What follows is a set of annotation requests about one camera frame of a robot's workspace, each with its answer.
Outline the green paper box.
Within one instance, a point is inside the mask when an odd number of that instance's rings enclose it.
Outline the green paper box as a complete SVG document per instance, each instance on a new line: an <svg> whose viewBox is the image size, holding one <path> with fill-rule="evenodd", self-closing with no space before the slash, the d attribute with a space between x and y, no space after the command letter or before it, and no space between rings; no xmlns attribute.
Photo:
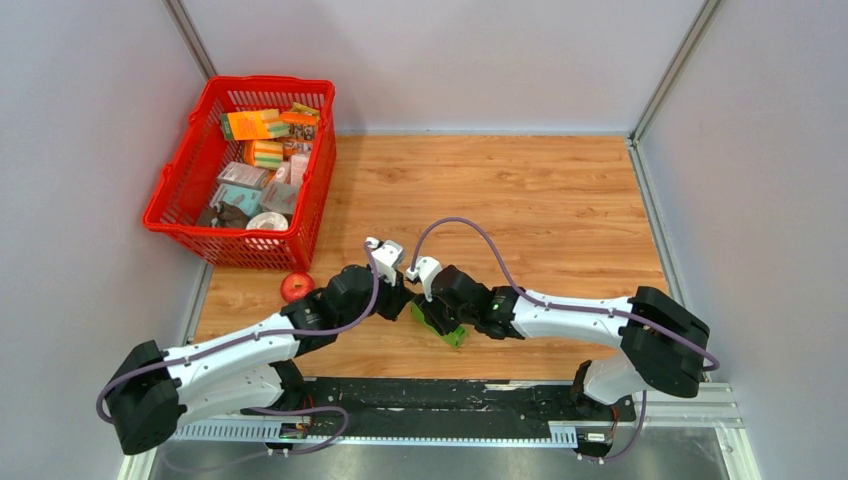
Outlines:
<svg viewBox="0 0 848 480"><path fill-rule="evenodd" d="M423 294L416 295L410 305L412 317L452 348L459 348L468 337L465 328L454 318L448 307Z"/></svg>

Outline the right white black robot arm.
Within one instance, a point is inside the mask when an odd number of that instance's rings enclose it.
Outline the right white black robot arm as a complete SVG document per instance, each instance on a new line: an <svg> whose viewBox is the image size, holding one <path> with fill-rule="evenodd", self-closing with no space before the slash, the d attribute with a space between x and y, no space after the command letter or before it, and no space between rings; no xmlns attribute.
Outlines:
<svg viewBox="0 0 848 480"><path fill-rule="evenodd" d="M616 349L613 357L583 362L575 374L570 404L586 419L642 390L694 398L706 366L715 363L707 324L654 287L640 286L631 297L556 297L488 288L453 265L427 274L422 286L416 314L442 336L468 325L495 340L566 338Z"/></svg>

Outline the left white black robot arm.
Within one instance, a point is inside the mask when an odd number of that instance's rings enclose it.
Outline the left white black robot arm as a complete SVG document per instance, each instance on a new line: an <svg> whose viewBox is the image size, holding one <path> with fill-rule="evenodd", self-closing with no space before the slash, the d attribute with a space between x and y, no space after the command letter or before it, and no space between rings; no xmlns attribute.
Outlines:
<svg viewBox="0 0 848 480"><path fill-rule="evenodd" d="M259 323L217 339L162 349L133 347L98 396L99 415L126 455L146 452L183 426L230 411L274 407L291 415L306 390L293 360L333 343L360 319L397 319L413 299L403 279L348 265L323 288Z"/></svg>

